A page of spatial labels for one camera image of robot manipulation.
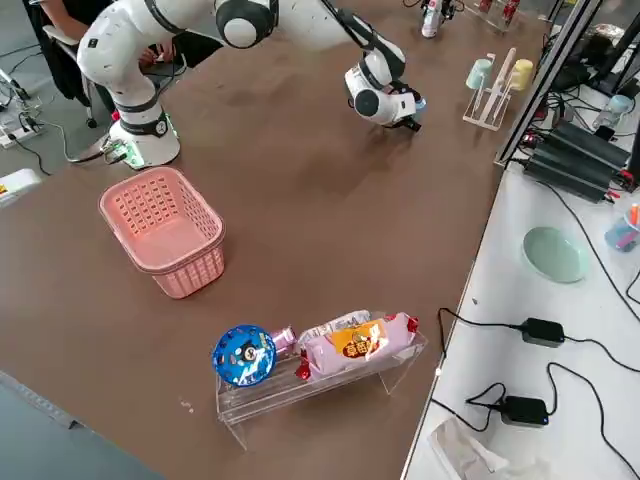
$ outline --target snack package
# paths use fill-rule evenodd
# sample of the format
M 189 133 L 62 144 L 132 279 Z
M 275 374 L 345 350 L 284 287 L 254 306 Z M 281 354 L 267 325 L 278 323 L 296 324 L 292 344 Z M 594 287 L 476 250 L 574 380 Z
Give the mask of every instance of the snack package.
M 371 320 L 371 312 L 368 310 L 357 310 L 331 320 L 324 325 L 305 330 L 298 338 L 298 351 L 300 351 L 307 342 L 314 338 L 330 334 L 337 330 L 343 330 L 355 325 L 360 325 L 368 322 L 369 320 Z
M 366 315 L 359 315 L 358 321 L 343 322 L 341 325 L 344 327 L 339 329 L 333 323 L 339 320 L 336 319 L 329 322 L 332 330 L 320 335 L 305 336 L 311 330 L 324 331 L 329 324 L 304 332 L 298 340 L 302 363 L 296 375 L 304 380 L 318 380 L 371 360 L 395 355 L 411 344 L 418 330 L 418 319 L 406 313 L 374 320 L 370 318 L 370 314 L 368 319 Z

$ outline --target person's hand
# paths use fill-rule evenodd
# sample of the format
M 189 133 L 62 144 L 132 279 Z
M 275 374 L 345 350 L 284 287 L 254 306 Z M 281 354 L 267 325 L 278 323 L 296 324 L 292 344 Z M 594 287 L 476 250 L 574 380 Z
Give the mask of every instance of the person's hand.
M 162 60 L 169 63 L 173 61 L 173 57 L 176 54 L 175 48 L 173 46 L 173 40 L 167 40 L 164 43 L 159 43 L 157 45 L 158 54 L 162 55 Z
M 140 62 L 141 67 L 149 67 L 153 65 L 153 62 L 155 59 L 156 59 L 155 52 L 150 48 L 145 48 L 144 51 L 142 52 L 142 55 L 140 55 L 140 60 L 138 61 Z

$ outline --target basket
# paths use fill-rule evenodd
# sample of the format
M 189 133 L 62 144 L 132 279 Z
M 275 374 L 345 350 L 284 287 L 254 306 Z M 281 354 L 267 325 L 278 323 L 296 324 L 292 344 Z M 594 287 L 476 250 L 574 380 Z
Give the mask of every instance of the basket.
M 136 267 L 170 297 L 222 275 L 222 218 L 176 169 L 157 167 L 114 185 L 100 211 Z

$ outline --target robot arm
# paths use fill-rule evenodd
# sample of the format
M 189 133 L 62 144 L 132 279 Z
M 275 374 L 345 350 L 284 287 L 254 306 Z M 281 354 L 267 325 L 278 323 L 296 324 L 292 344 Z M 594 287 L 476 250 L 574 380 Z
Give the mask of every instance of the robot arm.
M 421 97 L 400 81 L 405 70 L 402 51 L 357 15 L 335 9 L 329 0 L 119 0 L 83 37 L 78 64 L 85 76 L 111 93 L 120 113 L 111 137 L 133 146 L 138 158 L 126 161 L 134 168 L 167 163 L 179 151 L 138 58 L 148 45 L 169 40 L 205 14 L 215 15 L 223 40 L 234 48 L 250 48 L 276 27 L 312 50 L 355 42 L 364 56 L 345 74 L 349 104 L 380 125 L 420 128 L 411 117 Z

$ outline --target gray floor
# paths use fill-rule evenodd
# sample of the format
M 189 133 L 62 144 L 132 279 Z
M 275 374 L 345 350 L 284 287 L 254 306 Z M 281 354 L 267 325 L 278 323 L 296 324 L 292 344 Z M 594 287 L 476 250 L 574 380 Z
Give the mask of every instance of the gray floor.
M 0 478 L 3 480 L 159 480 L 86 428 L 66 430 L 0 387 Z
M 635 0 L 607 0 L 608 4 L 620 3 L 613 12 L 603 12 L 599 21 L 615 21 L 624 18 L 626 27 L 633 15 Z M 528 7 L 536 6 L 545 12 L 552 0 L 526 0 Z M 0 55 L 35 43 L 22 2 L 3 1 L 0 4 Z M 215 35 L 211 20 L 198 31 Z M 0 58 L 0 68 L 10 70 L 27 54 L 28 50 Z M 69 153 L 77 153 L 103 135 L 108 125 L 108 114 L 96 102 L 96 120 L 99 127 L 86 127 L 84 108 L 73 100 L 66 100 L 53 86 L 42 56 L 28 59 L 15 73 L 15 78 L 42 103 L 42 117 L 63 125 L 69 140 Z M 15 111 L 0 114 L 0 122 L 17 126 Z M 25 144 L 41 153 L 44 167 L 56 173 L 66 167 L 59 132 L 46 129 L 42 135 Z M 0 147 L 0 176 L 21 168 L 38 170 L 35 156 L 19 148 L 3 150 Z M 100 436 L 85 428 L 66 430 L 18 398 L 12 391 L 0 386 L 0 479 L 2 480 L 85 480 L 157 479 L 158 475 L 143 467 L 137 460 L 122 452 Z

